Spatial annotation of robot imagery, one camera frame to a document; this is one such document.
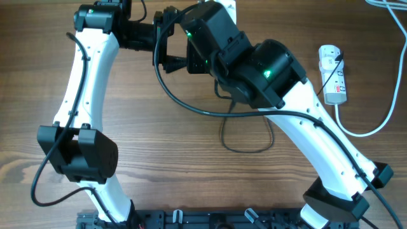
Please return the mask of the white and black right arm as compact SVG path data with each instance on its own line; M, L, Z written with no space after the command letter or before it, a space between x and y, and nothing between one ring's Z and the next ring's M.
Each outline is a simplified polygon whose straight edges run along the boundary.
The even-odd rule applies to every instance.
M215 1L193 6L181 19L189 45L204 69L252 115L276 124L317 171L304 193L302 220L313 228L330 222L357 222L393 175L385 163L366 158L321 105L304 68L280 42L252 45L226 7Z

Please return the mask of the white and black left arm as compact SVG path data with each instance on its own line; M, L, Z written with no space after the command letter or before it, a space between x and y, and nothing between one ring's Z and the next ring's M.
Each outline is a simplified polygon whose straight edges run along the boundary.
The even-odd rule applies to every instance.
M152 23L132 20L130 1L83 4L74 14L76 45L64 100L50 126L40 126L37 140L44 163L88 193L97 212L79 228L138 228L134 203L116 177L118 147L102 132L102 111L108 77L122 48L153 52L166 35L162 29L179 14L168 7Z

